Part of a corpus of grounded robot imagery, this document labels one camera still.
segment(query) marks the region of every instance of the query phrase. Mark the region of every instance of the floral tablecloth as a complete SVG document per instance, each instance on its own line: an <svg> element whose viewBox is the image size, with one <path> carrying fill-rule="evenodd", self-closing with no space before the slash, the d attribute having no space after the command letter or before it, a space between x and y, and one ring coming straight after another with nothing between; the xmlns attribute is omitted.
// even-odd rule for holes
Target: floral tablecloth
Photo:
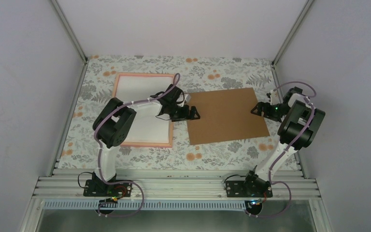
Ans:
<svg viewBox="0 0 371 232"><path fill-rule="evenodd" d="M98 144L92 124L112 95L118 72L180 73L185 92L253 87L259 101L275 87L270 62L255 58L93 56L83 81L58 168L96 168ZM279 123L265 119L269 137L189 145L186 122L175 122L173 148L121 147L116 168L247 170L277 143ZM281 169L297 170L295 158Z"/></svg>

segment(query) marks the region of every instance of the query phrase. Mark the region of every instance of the white panel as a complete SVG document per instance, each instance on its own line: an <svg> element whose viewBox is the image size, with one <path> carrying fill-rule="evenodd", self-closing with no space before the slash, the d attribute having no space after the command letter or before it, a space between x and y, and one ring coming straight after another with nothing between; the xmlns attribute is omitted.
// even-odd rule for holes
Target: white panel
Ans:
<svg viewBox="0 0 371 232"><path fill-rule="evenodd" d="M0 232L55 157L82 66L50 1L0 1Z"/></svg>
<svg viewBox="0 0 371 232"><path fill-rule="evenodd" d="M59 0L86 55L273 59L306 0Z"/></svg>
<svg viewBox="0 0 371 232"><path fill-rule="evenodd" d="M302 159L334 231L371 231L371 1L315 1L278 71L314 86L326 111Z"/></svg>
<svg viewBox="0 0 371 232"><path fill-rule="evenodd" d="M144 100L165 91L172 82L172 77L120 76L116 97L124 102ZM136 116L125 142L168 143L170 121L158 119L156 115Z"/></svg>

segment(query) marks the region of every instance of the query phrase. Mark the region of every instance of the wire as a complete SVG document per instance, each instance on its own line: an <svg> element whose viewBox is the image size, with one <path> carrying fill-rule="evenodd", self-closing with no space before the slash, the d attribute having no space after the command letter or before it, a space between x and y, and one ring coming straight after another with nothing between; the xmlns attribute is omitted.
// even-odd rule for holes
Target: wire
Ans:
<svg viewBox="0 0 371 232"><path fill-rule="evenodd" d="M119 186L116 186L114 189L123 189L123 191L122 191L122 196L121 196L121 198L123 198L125 195L126 195L126 191L127 191L127 188L125 188L124 186L122 186L122 185L119 185Z"/></svg>
<svg viewBox="0 0 371 232"><path fill-rule="evenodd" d="M142 203L140 204L140 207L134 211L133 213L131 214L126 214L126 215L110 215L108 217L115 217L115 218L126 218L126 217L130 217L130 216L133 216L135 214L137 214L138 212L140 212L140 210L143 208L144 206L144 192L143 192L143 189L135 182L133 181L130 181L130 180L122 180L122 181L117 181L117 182L107 182L104 177L103 177L103 174L101 172L101 164L100 164L100 160L101 160L101 152L103 150L103 144L100 142L100 140L97 138L97 134L99 133L99 130L100 128L106 123L107 120L109 120L117 111L123 109L124 107L128 106L128 105L132 105L132 104L139 104L139 103L145 103L145 102L149 102L149 101L154 101L154 100L158 100L162 97L164 97L165 95L167 95L170 91L172 91L176 85L178 84L178 82L180 81L180 74L179 73L176 73L174 75L174 79L173 79L173 85L171 88L169 88L167 91L165 91L163 94L155 97L155 98L149 98L149 99L144 99L144 100L139 100L139 101L134 101L134 102L128 102L128 103L125 103L119 107L117 107L116 109L114 109L112 112L110 112L108 114L108 116L106 116L100 123L99 125L96 127L95 129L95 132L93 133L93 137L94 139L96 140L96 142L99 144L100 146L100 149L99 149L99 154L98 154L98 159L97 159L97 163L98 163L98 169L99 169L99 175L100 175L100 179L103 181L103 183L107 184L107 185L117 185L117 184L124 184L124 183L130 183L130 184L133 184L135 185L136 187L139 188L140 192L142 193ZM100 212L100 208L105 205L105 203L102 203L102 204L99 204L99 207L98 207L98 213L99 215L103 215L103 216L106 216L106 214L103 214Z"/></svg>
<svg viewBox="0 0 371 232"><path fill-rule="evenodd" d="M309 85L309 84L307 84L307 83L305 83L303 81L289 81L289 82L283 83L282 85L276 87L273 91L276 91L277 89L281 88L282 86L286 86L286 85L294 84L294 83L303 84L305 86L308 86L312 90L312 92L314 92L314 94L312 96L307 96L307 95L304 95L304 96L306 96L308 98L314 98L314 97L316 97L316 91L315 91L314 87L312 87L311 85Z"/></svg>
<svg viewBox="0 0 371 232"><path fill-rule="evenodd" d="M225 178L224 182L223 182L223 186L224 186L224 189L227 190L227 187L225 187L225 182L230 179L231 177L234 177L234 176L239 176L239 177L246 177L245 175L238 175L238 174L234 174L234 175L230 175L229 177Z"/></svg>
<svg viewBox="0 0 371 232"><path fill-rule="evenodd" d="M90 173L90 172L82 172L82 173L80 173L79 175L77 175L77 184L78 184L79 187L81 187L82 189L86 189L86 187L82 187L82 186L80 185L80 180L79 180L80 175L83 174L83 173L88 173L88 174L90 174L90 175L92 175L92 173Z"/></svg>
<svg viewBox="0 0 371 232"><path fill-rule="evenodd" d="M245 213L248 214L248 216L250 216L250 217L255 217L255 218L256 217L257 218L275 218L275 217L281 215L282 213L284 213L286 210L288 210L289 207L290 207L290 205L291 205L291 201L292 201L291 188L289 188L288 184L285 183L284 181L275 181L275 182L272 182L272 180L271 180L271 171L274 168L275 164L285 155L285 153L288 151L288 149L301 137L301 135L309 127L309 124L312 122L312 119L314 118L314 113L315 113L315 107L314 107L314 105L308 100L307 97L305 97L304 100L305 100L306 104L311 107L311 115L309 116L308 121L306 121L306 123L303 126L303 128L299 131L298 135L288 144L288 146L284 149L284 151L271 164L270 170L268 171L268 179L270 180L271 185L283 184L288 189L288 192L289 192L288 204L286 205L286 207L281 212L279 212L277 214L273 214L273 215L251 215L248 211L245 210Z"/></svg>

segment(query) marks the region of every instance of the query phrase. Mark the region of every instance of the mounting plate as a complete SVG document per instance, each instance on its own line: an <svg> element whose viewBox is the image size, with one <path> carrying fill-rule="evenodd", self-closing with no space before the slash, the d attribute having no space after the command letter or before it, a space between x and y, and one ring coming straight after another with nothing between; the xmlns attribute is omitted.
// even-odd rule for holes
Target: mounting plate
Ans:
<svg viewBox="0 0 371 232"><path fill-rule="evenodd" d="M94 180L87 180L85 184L85 190L83 192L83 196L85 197L115 197L122 194L122 189L119 188L119 186L123 186L125 189L129 187L130 190L126 191L126 194L124 197L130 197L132 185L129 183L123 183L118 185L110 185L108 188L107 194L104 192L96 192L96 185Z"/></svg>
<svg viewBox="0 0 371 232"><path fill-rule="evenodd" d="M225 182L226 190L227 190L227 197L229 198L236 198L236 197L259 197L263 198L264 195L248 195L243 187L244 181L243 180L228 180ZM266 191L267 198L271 198L272 190Z"/></svg>

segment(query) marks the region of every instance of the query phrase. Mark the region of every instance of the cardboard sheet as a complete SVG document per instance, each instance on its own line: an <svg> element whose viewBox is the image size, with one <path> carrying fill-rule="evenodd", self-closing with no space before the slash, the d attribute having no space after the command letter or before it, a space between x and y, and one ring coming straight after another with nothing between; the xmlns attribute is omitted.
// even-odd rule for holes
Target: cardboard sheet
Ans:
<svg viewBox="0 0 371 232"><path fill-rule="evenodd" d="M252 88L190 93L201 119L187 121L191 145L269 136L263 117L250 113L258 100Z"/></svg>

